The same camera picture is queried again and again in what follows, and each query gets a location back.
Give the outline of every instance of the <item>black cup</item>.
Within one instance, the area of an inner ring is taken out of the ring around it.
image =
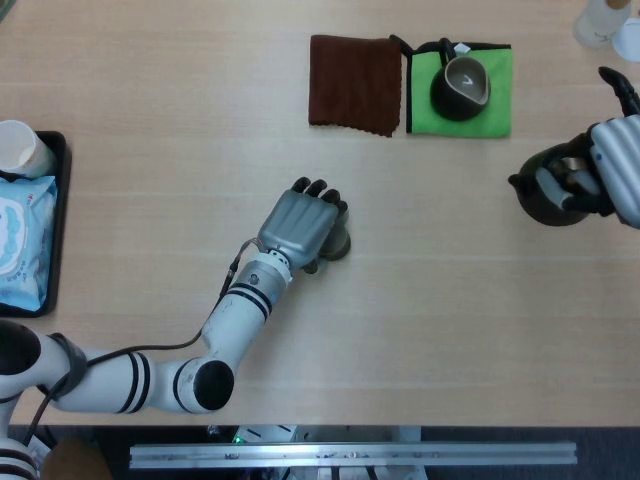
[[[491,83],[484,66],[471,57],[456,57],[451,42],[440,40],[442,68],[431,82],[431,104],[449,120],[478,115],[489,103]]]

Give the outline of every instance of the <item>wet wipes package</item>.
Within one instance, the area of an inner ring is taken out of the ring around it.
[[[0,178],[0,302],[29,311],[47,295],[55,177]]]

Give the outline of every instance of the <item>brown towel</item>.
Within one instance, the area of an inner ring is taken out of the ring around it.
[[[400,123],[400,46],[389,39],[311,37],[309,123],[390,137]]]

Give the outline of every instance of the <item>paper cup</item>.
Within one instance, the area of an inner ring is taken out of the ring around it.
[[[26,123],[0,122],[0,170],[38,178],[53,173],[54,155]]]

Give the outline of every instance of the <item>table surface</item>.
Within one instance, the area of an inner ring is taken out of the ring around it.
[[[573,39],[583,4],[18,2],[0,24],[1,115],[73,150],[58,307],[26,325],[112,349],[190,338],[301,175],[343,193],[353,238],[346,259],[296,279],[219,413],[43,421],[640,425],[640,232],[595,216],[544,227],[507,184],[620,114],[599,65],[640,80]],[[314,33],[510,42],[513,134],[309,127]],[[40,399],[26,393],[14,422]]]

